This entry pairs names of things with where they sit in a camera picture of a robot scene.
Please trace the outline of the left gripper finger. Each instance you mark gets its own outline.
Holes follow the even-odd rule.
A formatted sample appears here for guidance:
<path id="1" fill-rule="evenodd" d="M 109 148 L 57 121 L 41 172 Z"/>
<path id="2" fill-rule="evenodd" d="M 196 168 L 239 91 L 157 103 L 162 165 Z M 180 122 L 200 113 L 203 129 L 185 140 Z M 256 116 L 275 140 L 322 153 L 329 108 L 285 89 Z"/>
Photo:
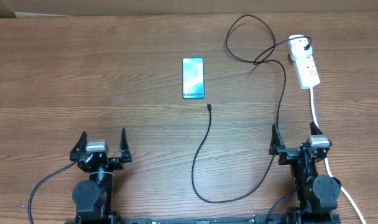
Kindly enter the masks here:
<path id="1" fill-rule="evenodd" d="M 129 150 L 129 145 L 127 143 L 125 128 L 122 128 L 119 152 L 121 153 L 121 158 L 122 158 L 123 163 L 132 162 L 132 155 Z"/>
<path id="2" fill-rule="evenodd" d="M 77 161 L 80 158 L 81 153 L 85 152 L 86 143 L 87 143 L 87 133 L 86 133 L 86 131 L 83 131 L 78 142 L 75 144 L 73 149 L 70 151 L 69 159 L 71 161 Z"/>

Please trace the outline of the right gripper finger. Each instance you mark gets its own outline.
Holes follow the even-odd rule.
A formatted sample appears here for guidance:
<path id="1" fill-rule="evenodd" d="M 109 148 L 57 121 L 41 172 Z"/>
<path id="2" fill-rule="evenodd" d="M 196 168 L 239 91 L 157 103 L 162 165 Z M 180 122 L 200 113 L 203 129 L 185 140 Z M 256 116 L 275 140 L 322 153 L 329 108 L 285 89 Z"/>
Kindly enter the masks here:
<path id="1" fill-rule="evenodd" d="M 315 122 L 310 123 L 310 131 L 311 135 L 322 135 L 323 133 L 319 129 L 319 127 L 315 124 Z"/>
<path id="2" fill-rule="evenodd" d="M 285 144 L 276 124 L 272 125 L 272 137 L 269 147 L 269 155 L 279 155 L 285 151 Z"/>

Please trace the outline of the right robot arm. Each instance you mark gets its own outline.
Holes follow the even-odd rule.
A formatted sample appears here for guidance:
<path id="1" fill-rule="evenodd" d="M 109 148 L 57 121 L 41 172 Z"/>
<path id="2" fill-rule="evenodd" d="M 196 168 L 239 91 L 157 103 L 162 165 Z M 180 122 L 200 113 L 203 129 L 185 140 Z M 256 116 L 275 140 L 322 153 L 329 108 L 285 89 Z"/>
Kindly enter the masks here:
<path id="1" fill-rule="evenodd" d="M 340 223 L 333 210 L 338 207 L 341 182 L 328 175 L 319 175 L 316 163 L 327 158 L 332 142 L 314 122 L 310 123 L 311 134 L 297 148 L 285 147 L 279 128 L 272 125 L 269 154 L 279 157 L 280 165 L 289 165 L 295 189 L 283 196 L 269 210 L 265 222 L 269 223 L 272 212 L 293 194 L 298 197 L 298 207 L 292 207 L 280 216 L 276 223 Z"/>

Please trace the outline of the blue Samsung Galaxy smartphone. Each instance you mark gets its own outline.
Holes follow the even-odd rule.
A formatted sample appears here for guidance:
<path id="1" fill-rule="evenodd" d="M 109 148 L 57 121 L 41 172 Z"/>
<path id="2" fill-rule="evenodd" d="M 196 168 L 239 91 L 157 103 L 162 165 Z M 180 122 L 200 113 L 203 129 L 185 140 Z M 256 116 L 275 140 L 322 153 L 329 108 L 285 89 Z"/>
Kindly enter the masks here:
<path id="1" fill-rule="evenodd" d="M 201 57 L 182 60 L 182 96 L 184 99 L 205 97 L 204 59 Z"/>

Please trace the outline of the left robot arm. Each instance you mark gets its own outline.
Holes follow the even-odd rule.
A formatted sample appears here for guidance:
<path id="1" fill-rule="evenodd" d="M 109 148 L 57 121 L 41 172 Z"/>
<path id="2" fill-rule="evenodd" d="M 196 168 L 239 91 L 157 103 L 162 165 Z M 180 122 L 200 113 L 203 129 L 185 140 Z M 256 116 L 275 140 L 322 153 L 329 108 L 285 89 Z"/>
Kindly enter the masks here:
<path id="1" fill-rule="evenodd" d="M 132 161 L 131 152 L 122 129 L 119 157 L 108 156 L 105 140 L 87 140 L 82 132 L 78 142 L 70 151 L 70 160 L 78 168 L 89 173 L 87 180 L 79 182 L 73 189 L 72 199 L 76 205 L 75 223 L 122 223 L 118 212 L 113 211 L 114 171 L 123 170 L 124 164 Z"/>

